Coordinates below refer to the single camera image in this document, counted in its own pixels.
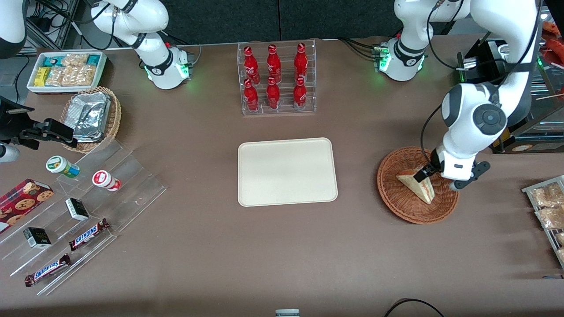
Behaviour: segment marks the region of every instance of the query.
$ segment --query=white tray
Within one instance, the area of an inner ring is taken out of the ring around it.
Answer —
[[[329,139],[249,142],[239,146],[241,206],[333,201],[337,195]]]
[[[98,60],[98,65],[96,66],[96,72],[94,73],[94,79],[92,80],[92,84],[90,86],[34,86],[33,82],[35,81],[35,77],[37,75],[37,70],[39,67],[43,65],[43,61],[47,57],[54,57],[54,56],[63,56],[66,54],[88,54],[88,55],[100,55],[100,59]],[[33,66],[32,74],[29,76],[27,88],[29,91],[36,93],[36,94],[63,94],[63,93],[75,93],[77,91],[88,90],[90,88],[95,88],[98,86],[100,82],[100,78],[102,77],[102,72],[104,70],[105,62],[106,62],[106,54],[100,51],[60,51],[60,52],[47,52],[41,53],[37,56],[37,61],[35,66]]]

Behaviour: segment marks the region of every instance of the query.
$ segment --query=coca-cola bottle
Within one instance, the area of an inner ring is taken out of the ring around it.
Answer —
[[[261,82],[261,75],[258,74],[257,59],[253,56],[253,50],[250,46],[245,46],[243,49],[245,53],[245,72],[247,77],[253,82],[253,86],[257,86]]]
[[[276,83],[280,83],[282,81],[282,66],[280,64],[280,57],[276,53],[276,45],[270,44],[268,46],[266,64],[268,65],[268,75],[273,76]]]
[[[303,77],[296,80],[297,86],[294,87],[294,109],[302,111],[306,105],[307,89],[303,85]]]
[[[257,90],[253,87],[253,84],[250,79],[245,78],[245,90],[243,94],[245,95],[245,101],[247,103],[247,108],[251,112],[258,111],[258,94]]]
[[[298,54],[294,58],[294,79],[297,81],[299,77],[303,77],[303,81],[307,81],[307,55],[306,45],[298,44]]]
[[[266,87],[266,95],[268,96],[268,106],[276,110],[280,105],[280,88],[276,84],[273,76],[268,78],[268,87]]]

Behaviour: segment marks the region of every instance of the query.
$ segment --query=brown tabletop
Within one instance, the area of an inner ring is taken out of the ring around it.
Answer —
[[[477,37],[433,41],[454,63]],[[455,76],[431,57],[413,80],[394,82],[343,43],[316,43],[318,111],[290,117],[241,114],[236,45],[205,46],[193,80],[170,91],[147,80],[133,50],[107,51],[101,84],[123,107],[118,139],[169,189],[47,297],[0,270],[0,315],[273,316],[295,307],[304,317],[372,317],[404,297],[447,316],[564,314],[564,281],[541,279],[560,274],[558,262],[520,191],[564,174],[562,155],[485,151],[491,170],[452,215],[409,224],[383,204],[376,169],[390,151],[418,145]],[[26,105],[36,120],[58,119],[68,99],[30,93]],[[436,116],[427,146],[445,131]],[[333,143],[337,200],[237,203],[241,143],[314,137]],[[80,157],[53,142],[21,151],[0,165],[0,193],[24,178],[52,183],[52,155]]]

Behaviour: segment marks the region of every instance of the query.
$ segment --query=cookie box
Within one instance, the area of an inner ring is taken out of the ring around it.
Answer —
[[[35,79],[37,72],[41,67],[44,66],[45,60],[48,58],[53,58],[56,56],[63,56],[66,54],[88,54],[88,55],[99,55],[98,64],[96,65],[96,72],[94,73],[94,79],[90,86],[36,86]],[[36,94],[67,94],[76,93],[78,91],[88,90],[98,87],[100,78],[102,77],[102,72],[104,70],[105,62],[107,60],[106,54],[100,51],[89,51],[89,50],[75,50],[75,51],[59,51],[59,52],[46,52],[41,53],[37,56],[37,61],[33,66],[33,71],[31,76],[29,76],[27,88],[29,91]]]
[[[0,197],[0,233],[15,225],[51,196],[53,196],[51,187],[26,179]]]

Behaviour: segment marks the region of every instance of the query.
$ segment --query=round wicker basket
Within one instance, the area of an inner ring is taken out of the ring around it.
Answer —
[[[108,121],[106,123],[105,132],[104,132],[104,139],[102,139],[99,143],[79,143],[76,148],[72,148],[63,144],[63,146],[70,150],[80,153],[90,153],[94,148],[102,144],[108,144],[117,135],[117,131],[120,128],[120,120],[121,120],[121,105],[120,101],[117,100],[116,95],[110,90],[105,87],[96,87],[92,89],[88,89],[85,91],[81,91],[80,93],[76,94],[93,94],[93,93],[105,93],[112,98],[112,104],[110,105]],[[67,102],[67,106],[63,110],[63,114],[61,115],[60,122],[64,122],[67,116],[67,111],[69,109],[71,101]]]
[[[435,191],[435,198],[430,205],[396,178],[403,170],[418,169],[426,164],[421,148],[404,147],[388,154],[380,163],[377,174],[378,192],[384,203],[400,218],[417,224],[444,220],[453,212],[459,200],[459,193],[449,188],[452,180],[442,178],[439,174],[430,178]]]

